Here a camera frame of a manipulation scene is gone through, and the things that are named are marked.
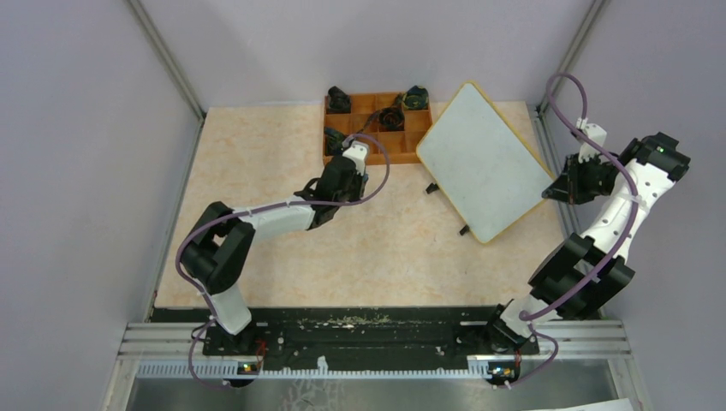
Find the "yellow framed whiteboard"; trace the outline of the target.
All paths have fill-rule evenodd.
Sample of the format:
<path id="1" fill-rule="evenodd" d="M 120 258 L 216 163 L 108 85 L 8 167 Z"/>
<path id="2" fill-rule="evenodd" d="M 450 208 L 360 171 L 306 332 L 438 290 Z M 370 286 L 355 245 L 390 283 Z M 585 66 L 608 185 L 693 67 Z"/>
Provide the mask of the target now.
<path id="1" fill-rule="evenodd" d="M 461 84 L 416 155 L 481 244 L 539 206 L 554 181 L 541 156 L 474 81 Z"/>

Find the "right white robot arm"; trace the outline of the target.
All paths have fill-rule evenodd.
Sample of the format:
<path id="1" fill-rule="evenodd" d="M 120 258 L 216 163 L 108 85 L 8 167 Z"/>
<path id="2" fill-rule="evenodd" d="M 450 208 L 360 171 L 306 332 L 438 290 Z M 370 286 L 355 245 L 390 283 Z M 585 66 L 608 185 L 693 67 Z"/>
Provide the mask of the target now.
<path id="1" fill-rule="evenodd" d="M 482 330 L 493 353 L 524 345 L 531 325 L 551 320 L 592 319 L 598 309 L 634 277 L 629 248 L 655 203 L 685 176 L 690 157 L 678 140 L 656 133 L 632 140 L 618 155 L 587 160 L 567 156 L 561 175 L 542 196 L 570 205 L 606 197 L 600 213 L 583 233 L 571 234 L 530 277 L 525 297 L 499 305 Z"/>

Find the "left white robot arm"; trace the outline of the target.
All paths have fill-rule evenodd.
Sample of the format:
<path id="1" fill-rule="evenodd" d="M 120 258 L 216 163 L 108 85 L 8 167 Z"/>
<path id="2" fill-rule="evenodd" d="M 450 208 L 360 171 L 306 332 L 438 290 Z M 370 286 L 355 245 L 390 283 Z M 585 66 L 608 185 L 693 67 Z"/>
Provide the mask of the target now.
<path id="1" fill-rule="evenodd" d="M 246 354 L 257 342 L 251 311 L 238 286 L 252 245 L 328 223 L 341 207 L 362 201 L 366 183 L 366 155 L 353 147 L 283 201 L 246 210 L 221 201 L 206 207 L 177 249 L 175 266 L 202 293 L 212 320 L 224 330 L 226 347 Z"/>

